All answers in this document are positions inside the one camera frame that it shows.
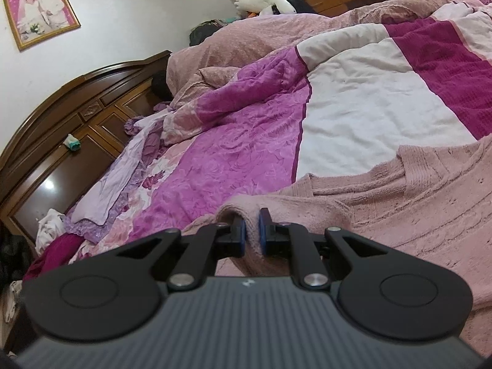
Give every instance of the wedding photo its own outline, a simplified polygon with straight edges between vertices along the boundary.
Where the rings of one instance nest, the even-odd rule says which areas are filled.
[[[80,27],[68,0],[3,2],[19,50]]]

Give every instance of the white plush toy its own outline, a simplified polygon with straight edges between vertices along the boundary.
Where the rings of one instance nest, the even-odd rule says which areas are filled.
[[[281,14],[295,14],[296,10],[287,0],[236,0],[236,8],[241,11],[255,12],[263,15],[273,15],[275,5]]]

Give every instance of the pink knitted blanket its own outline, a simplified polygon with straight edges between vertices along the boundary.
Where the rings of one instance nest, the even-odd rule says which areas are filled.
[[[461,147],[401,146],[397,157],[351,177],[308,174],[279,192],[236,196],[187,232],[241,215],[247,224],[247,275],[286,275],[285,261],[264,258],[258,235],[260,208],[275,222],[289,221],[323,233],[329,226],[444,266],[470,285],[474,305],[462,337],[492,353],[492,135]]]

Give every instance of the pink blanket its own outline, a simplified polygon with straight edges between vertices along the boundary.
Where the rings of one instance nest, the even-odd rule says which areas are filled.
[[[397,157],[352,177],[306,175],[265,196],[236,196],[216,217],[199,218],[186,231],[232,214],[248,230],[245,257],[235,263],[247,276],[285,276],[286,261],[264,258],[258,217],[268,208],[275,222],[299,223],[318,234],[329,226],[448,268],[470,285],[473,312],[463,338],[483,355],[492,353],[492,135],[454,148],[402,146]]]
[[[356,8],[335,18],[296,14],[237,21],[214,33],[202,44],[172,54],[167,66],[167,84],[176,95],[188,81],[200,83],[203,77],[216,71],[215,67],[242,68],[277,49],[298,44],[319,33],[359,23],[427,18],[450,1],[453,0],[392,0]]]

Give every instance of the carved wooden panel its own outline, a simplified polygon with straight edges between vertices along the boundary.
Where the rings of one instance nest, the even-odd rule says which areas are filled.
[[[104,174],[119,152],[90,129],[76,133],[81,148],[60,145],[40,164],[3,207],[2,221],[11,232],[35,240],[38,221],[50,208],[67,211]]]
[[[111,143],[115,149],[123,151],[123,147],[130,140],[125,133],[124,124],[129,119],[117,107],[105,109],[90,121],[90,127],[102,138]]]
[[[98,99],[90,100],[87,104],[85,104],[82,109],[79,111],[82,119],[84,121],[88,121],[98,112],[103,110],[103,105],[99,102]]]
[[[132,118],[153,114],[153,107],[161,102],[161,98],[152,93],[150,86],[151,80],[149,79],[117,100],[115,105]]]
[[[104,112],[105,104],[114,109],[117,98],[124,98],[155,73],[165,70],[169,55],[169,51],[164,51],[146,60],[98,69],[72,80],[45,100],[0,155],[0,208],[7,196],[38,170],[43,159],[58,149],[68,133],[74,135],[85,129],[85,121]],[[107,123],[104,137],[113,148],[121,150],[126,139],[115,129],[115,120]]]

